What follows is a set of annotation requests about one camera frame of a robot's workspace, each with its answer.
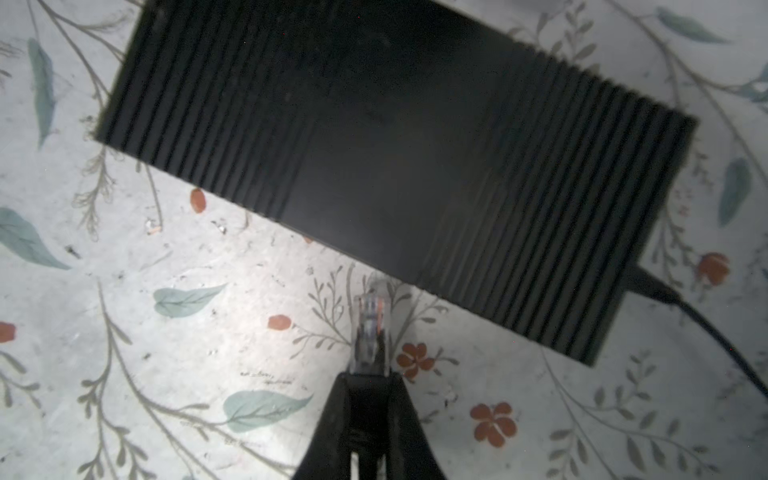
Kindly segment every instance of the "leaf pattern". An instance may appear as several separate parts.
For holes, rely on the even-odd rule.
[[[725,171],[725,186],[720,196],[717,219],[725,227],[736,216],[739,207],[749,196],[752,189],[752,174],[743,158],[730,162]]]
[[[267,390],[236,392],[224,400],[227,426],[240,433],[271,425],[303,409],[311,399],[293,399]]]
[[[549,435],[550,440],[562,440],[571,434],[571,430],[555,430]]]
[[[557,460],[558,458],[562,457],[566,453],[568,453],[568,450],[565,450],[565,449],[553,450],[552,453],[549,454],[549,459],[550,461]]]
[[[0,243],[28,262],[69,270],[69,266],[51,255],[35,227],[6,207],[0,207]]]
[[[680,420],[675,419],[670,422],[670,425],[667,427],[667,436],[671,437],[675,433],[677,433],[677,430],[680,429]]]
[[[656,411],[647,413],[642,420],[640,420],[640,430],[645,430],[650,427],[656,419]]]
[[[637,443],[634,442],[632,437],[627,437],[627,455],[632,462],[632,465],[637,467],[641,472],[645,472],[645,462],[643,462],[643,456],[640,453],[640,449],[637,447]]]
[[[678,15],[667,7],[658,7],[656,15],[665,27],[690,40],[705,43],[728,43],[728,40],[710,32],[693,18]]]
[[[661,450],[661,447],[659,447],[659,445],[653,440],[650,441],[650,451],[654,456],[654,461],[656,462],[656,464],[659,465],[661,468],[666,468],[667,456]]]
[[[598,46],[594,43],[590,43],[578,51],[578,53],[574,56],[574,60],[584,60],[586,57],[592,55],[597,47]]]
[[[595,393],[594,393],[594,404],[598,407],[603,405],[603,401],[605,400],[605,389],[603,387],[600,387]]]
[[[682,452],[677,454],[677,467],[681,472],[688,471],[688,461],[685,459],[685,455]]]
[[[227,285],[195,290],[161,288],[154,293],[154,309],[162,316],[169,318],[194,315],[201,311],[221,290],[224,290],[225,286]]]
[[[35,78],[35,114],[40,130],[38,146],[42,147],[51,131],[53,112],[56,107],[53,97],[53,62],[34,38],[27,41],[27,50],[32,64],[32,75]]]
[[[627,409],[619,409],[619,413],[621,416],[623,416],[626,420],[634,420],[634,413],[630,412]]]
[[[587,447],[584,446],[584,443],[581,441],[581,439],[577,440],[576,447],[578,452],[578,459],[581,460],[581,463],[586,465],[589,460]]]

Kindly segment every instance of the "debris speck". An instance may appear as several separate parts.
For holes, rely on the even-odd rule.
[[[448,388],[445,391],[445,394],[443,395],[443,402],[445,404],[445,408],[448,408],[449,405],[452,403],[456,403],[456,400],[458,400],[458,393],[453,391],[453,388],[448,385]]]
[[[147,218],[144,222],[144,229],[147,231],[147,235],[155,235],[163,230],[163,227],[151,218]]]
[[[74,247],[72,245],[67,245],[64,247],[64,250],[78,260],[82,258],[79,253],[74,251]]]
[[[215,225],[217,229],[219,229],[219,231],[221,232],[222,235],[226,235],[227,234],[227,227],[224,226],[223,223],[217,223],[215,220],[211,220],[210,222],[213,225]]]

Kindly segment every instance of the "orange flower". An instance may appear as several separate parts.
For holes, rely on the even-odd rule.
[[[205,210],[205,194],[201,189],[195,188],[192,190],[192,193],[190,193],[190,205],[192,205],[194,213],[203,213],[203,210]]]
[[[705,276],[714,286],[720,285],[729,272],[728,257],[722,253],[704,254],[696,268],[696,275],[699,278]]]
[[[473,419],[480,420],[480,425],[475,428],[475,440],[482,442],[488,439],[491,445],[497,449],[501,448],[505,442],[502,433],[509,439],[518,432],[515,420],[510,419],[508,416],[511,413],[512,407],[507,402],[499,403],[493,408],[493,411],[484,403],[475,406],[469,412],[469,416]]]
[[[16,325],[0,322],[0,343],[10,342],[16,338]]]
[[[404,353],[397,356],[397,364],[407,369],[404,375],[408,380],[413,380],[419,369],[429,371],[435,366],[435,359],[426,358],[427,345],[424,343],[417,346],[406,343],[402,346],[402,351]]]
[[[287,330],[290,328],[291,320],[285,315],[274,315],[270,317],[270,321],[267,322],[266,327],[272,330]]]

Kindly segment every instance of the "power cord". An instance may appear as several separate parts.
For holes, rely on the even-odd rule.
[[[709,320],[704,318],[704,315],[683,300],[683,297],[678,292],[639,266],[631,268],[628,272],[627,290],[652,300],[666,303],[667,305],[676,305],[680,310],[683,310],[691,320],[698,323],[705,332],[709,333],[725,349],[726,353],[741,368],[741,371],[744,372],[749,381],[768,399],[768,386],[766,386],[760,376],[757,375],[757,372],[739,353],[739,350],[722,333],[717,331]]]

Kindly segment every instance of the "small crumb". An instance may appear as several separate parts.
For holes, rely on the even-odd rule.
[[[72,245],[67,245],[64,247],[64,250],[78,260],[82,258],[79,253],[74,251],[74,247]]]
[[[147,218],[147,221],[144,222],[144,229],[147,231],[147,235],[155,235],[156,233],[161,232],[163,227],[158,225],[157,222],[151,218]]]
[[[211,220],[210,222],[215,225],[217,229],[219,229],[222,235],[227,234],[227,227],[225,227],[223,224],[218,224],[215,220]]]

